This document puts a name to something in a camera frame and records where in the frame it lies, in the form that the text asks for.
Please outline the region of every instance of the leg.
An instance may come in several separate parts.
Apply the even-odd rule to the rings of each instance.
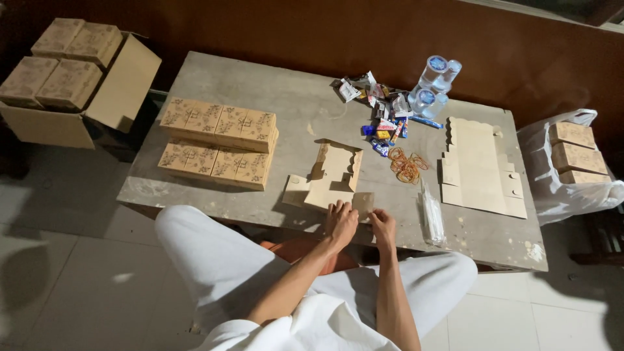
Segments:
[[[167,207],[159,213],[155,226],[197,301],[196,322],[205,333],[227,320],[246,317],[290,267],[191,206]]]
[[[477,266],[457,252],[425,252],[399,263],[403,286],[422,338],[463,298],[477,278]],[[356,316],[375,329],[379,266],[316,278],[312,290],[344,299]]]

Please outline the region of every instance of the open cardboard box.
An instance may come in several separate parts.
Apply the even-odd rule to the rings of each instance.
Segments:
[[[356,147],[325,140],[312,167],[311,179],[291,174],[282,202],[298,207],[327,211],[338,200],[350,202],[366,222],[373,210],[374,193],[355,192],[364,151]]]
[[[119,144],[118,133],[130,132],[162,62],[132,34],[123,35],[110,71],[84,111],[38,111],[0,102],[0,113],[17,138],[86,149],[95,149],[94,141],[107,146]]]

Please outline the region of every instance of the wooden table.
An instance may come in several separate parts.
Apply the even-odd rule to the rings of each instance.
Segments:
[[[314,232],[323,223],[324,214],[283,204],[281,198],[288,175],[308,175],[318,153],[317,142],[327,138],[364,149],[357,190],[375,192],[375,206],[396,218],[398,247],[458,251],[477,263],[502,270],[548,270],[545,255],[541,259],[529,255],[533,245],[544,245],[510,111],[451,100],[436,121],[454,116],[502,128],[509,161],[522,176],[528,219],[442,204],[447,243],[434,247],[422,237],[416,202],[420,185],[396,179],[390,161],[372,150],[361,135],[361,126],[370,124],[372,110],[355,101],[344,104],[330,87],[333,81],[330,77],[189,52],[165,105],[175,96],[275,112],[280,137],[266,191],[240,187],[223,190],[222,185],[172,177],[159,170],[157,163],[168,140],[158,127],[162,109],[117,200],[149,217],[155,217],[165,206],[188,204],[214,218]],[[408,155],[417,152],[430,164],[421,177],[433,196],[440,199],[438,170],[446,149],[446,131],[412,121],[409,138],[400,139],[397,146]],[[360,225],[354,242],[374,245],[369,225]]]

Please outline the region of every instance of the person's right hand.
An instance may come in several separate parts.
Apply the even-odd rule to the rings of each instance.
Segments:
[[[373,209],[368,214],[373,225],[373,234],[377,239],[377,248],[379,250],[396,250],[396,221],[394,218],[382,209]]]

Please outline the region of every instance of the brown wall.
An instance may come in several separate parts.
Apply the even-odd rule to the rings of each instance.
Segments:
[[[371,70],[405,89],[440,54],[464,65],[451,97],[510,109],[518,127],[587,107],[598,110],[593,126],[604,151],[620,148],[624,136],[624,34],[597,28],[457,0],[6,4],[0,79],[54,17],[78,17],[149,37],[163,58],[156,89],[170,87],[189,50],[333,77]]]

